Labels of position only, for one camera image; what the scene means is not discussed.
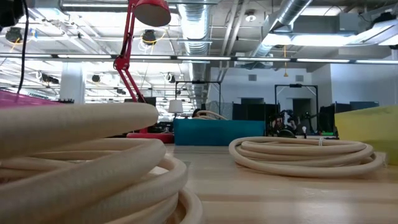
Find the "yellow board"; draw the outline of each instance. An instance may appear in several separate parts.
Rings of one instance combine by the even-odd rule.
[[[340,139],[368,143],[398,165],[398,106],[338,113],[335,120]]]

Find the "white lamp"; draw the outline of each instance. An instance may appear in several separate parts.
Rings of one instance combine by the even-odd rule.
[[[170,100],[169,113],[177,114],[177,113],[183,113],[183,112],[184,112],[184,110],[182,108],[181,100]]]

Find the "air vent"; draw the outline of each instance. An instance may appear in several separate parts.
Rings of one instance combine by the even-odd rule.
[[[252,81],[252,82],[257,81],[257,75],[249,75],[249,81]]]
[[[304,82],[304,76],[303,75],[296,75],[296,82]]]

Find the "ceiling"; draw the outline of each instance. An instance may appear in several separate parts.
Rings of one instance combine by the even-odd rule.
[[[256,20],[248,22],[242,20],[237,39],[232,48],[232,54],[236,52],[250,52],[259,45],[262,40],[261,27],[265,16],[277,11],[280,0],[250,1],[247,9],[254,9]],[[377,9],[379,7],[395,4],[397,1],[317,1],[314,0],[309,7],[304,10],[302,15],[316,16],[335,16],[341,11],[357,14],[366,10]],[[228,16],[234,1],[223,0],[218,4],[211,5],[210,11],[210,36],[207,41],[211,42],[210,55],[220,55],[224,37],[226,35],[226,25]],[[94,10],[85,12],[63,12],[53,9],[32,8],[30,11],[30,37],[27,44],[27,53],[44,54],[118,54],[122,47],[124,23],[126,20],[125,12],[95,12]],[[25,17],[21,18],[17,27],[24,28]],[[141,35],[146,29],[154,29],[157,43],[151,47],[143,45]],[[21,52],[22,45],[10,43],[5,38],[8,29],[0,33],[0,52]],[[306,57],[306,58],[328,58],[338,57],[342,49],[347,47],[303,47],[287,45],[285,49],[274,47],[271,53],[274,57]],[[369,47],[350,47],[350,56],[371,57],[372,52],[382,52],[376,54],[374,58],[384,58],[389,53],[388,47],[369,46]],[[132,54],[154,54],[154,55],[183,55],[185,53],[184,37],[180,25],[180,18],[177,14],[172,14],[172,20],[165,27],[148,27],[136,20],[134,27],[134,40]],[[20,60],[0,58],[0,86],[16,85],[20,78]],[[117,94],[111,86],[122,85],[117,72],[113,68],[112,62],[84,62],[85,73],[87,74],[87,87],[92,88],[86,92],[86,99],[92,102],[104,102],[112,99],[113,101],[123,100],[126,96]],[[284,63],[273,64],[273,69],[278,70]],[[43,95],[57,97],[59,86],[43,89],[40,86],[47,85],[38,78],[41,73],[61,79],[62,62],[51,61],[26,61],[25,86],[35,86],[30,91],[35,91]],[[311,70],[313,65],[307,63],[293,63],[289,68],[307,68]],[[153,88],[152,91],[143,90],[145,95],[163,97],[173,97],[174,84],[169,83],[165,76],[169,73],[175,75],[176,80],[190,80],[188,63],[131,63],[130,72],[134,80],[141,88]],[[95,83],[91,80],[92,75],[100,75],[101,82]],[[186,98],[186,107],[194,108],[194,97],[189,85],[181,93],[182,98]]]

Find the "desk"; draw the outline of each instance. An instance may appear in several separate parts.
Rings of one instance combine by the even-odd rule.
[[[306,179],[238,166],[227,147],[167,145],[188,166],[207,224],[395,224],[398,167],[360,177]]]

